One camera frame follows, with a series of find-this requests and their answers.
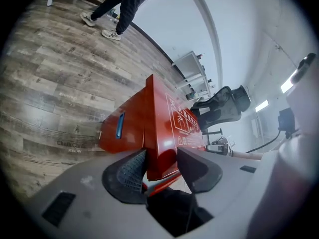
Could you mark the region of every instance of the sneaker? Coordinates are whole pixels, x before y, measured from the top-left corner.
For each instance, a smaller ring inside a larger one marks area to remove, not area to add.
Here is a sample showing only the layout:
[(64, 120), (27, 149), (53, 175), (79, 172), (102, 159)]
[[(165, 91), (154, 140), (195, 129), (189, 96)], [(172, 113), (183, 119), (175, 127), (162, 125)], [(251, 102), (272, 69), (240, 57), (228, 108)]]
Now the sneaker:
[(91, 14), (90, 13), (85, 13), (82, 12), (80, 14), (81, 19), (83, 19), (83, 21), (88, 25), (88, 26), (95, 26), (95, 22), (93, 20), (91, 20)]
[(117, 34), (115, 29), (111, 31), (102, 30), (102, 35), (108, 39), (117, 40), (117, 41), (121, 40), (121, 35)]

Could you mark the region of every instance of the warning label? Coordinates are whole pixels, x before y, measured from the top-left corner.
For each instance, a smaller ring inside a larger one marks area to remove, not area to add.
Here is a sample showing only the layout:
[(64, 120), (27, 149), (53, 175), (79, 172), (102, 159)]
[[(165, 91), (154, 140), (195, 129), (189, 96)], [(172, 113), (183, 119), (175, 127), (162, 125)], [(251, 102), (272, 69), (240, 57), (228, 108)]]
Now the warning label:
[(167, 93), (166, 99), (175, 147), (197, 148), (204, 146), (196, 118), (187, 109), (182, 109), (181, 105)]

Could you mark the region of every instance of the dark pants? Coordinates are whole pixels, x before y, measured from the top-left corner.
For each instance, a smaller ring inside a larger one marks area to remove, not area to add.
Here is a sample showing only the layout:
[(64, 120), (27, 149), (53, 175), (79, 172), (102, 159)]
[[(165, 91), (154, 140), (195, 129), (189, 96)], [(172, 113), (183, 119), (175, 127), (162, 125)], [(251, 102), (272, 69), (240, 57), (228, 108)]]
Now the dark pants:
[(111, 10), (114, 6), (121, 3), (121, 16), (119, 19), (119, 23), (116, 27), (116, 32), (118, 34), (123, 33), (130, 23), (132, 22), (135, 13), (138, 11), (139, 6), (145, 0), (105, 0), (91, 15), (92, 20), (96, 20), (100, 18), (109, 10)]

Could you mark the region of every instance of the wooden floor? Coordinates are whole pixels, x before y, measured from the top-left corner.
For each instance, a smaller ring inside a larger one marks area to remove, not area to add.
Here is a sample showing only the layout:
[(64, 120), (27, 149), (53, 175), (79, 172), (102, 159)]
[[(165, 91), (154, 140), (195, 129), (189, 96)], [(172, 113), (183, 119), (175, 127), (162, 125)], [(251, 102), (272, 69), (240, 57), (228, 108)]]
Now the wooden floor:
[(70, 166), (107, 155), (97, 146), (101, 122), (155, 74), (174, 88), (182, 80), (169, 61), (131, 26), (121, 42), (105, 39), (110, 17), (86, 26), (84, 0), (29, 6), (2, 57), (0, 158), (20, 200)]

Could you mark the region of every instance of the person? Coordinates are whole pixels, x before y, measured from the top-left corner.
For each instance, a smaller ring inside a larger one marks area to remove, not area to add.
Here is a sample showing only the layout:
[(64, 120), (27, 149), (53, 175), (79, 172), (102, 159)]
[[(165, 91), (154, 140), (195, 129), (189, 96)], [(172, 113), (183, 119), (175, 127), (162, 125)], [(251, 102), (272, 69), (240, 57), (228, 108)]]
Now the person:
[(81, 18), (88, 26), (95, 26), (95, 21), (102, 17), (106, 12), (111, 10), (114, 6), (121, 3), (121, 17), (116, 26), (116, 29), (102, 30), (102, 35), (108, 39), (121, 40), (121, 34), (128, 28), (132, 22), (135, 13), (139, 6), (145, 0), (105, 0), (93, 13), (82, 12)]

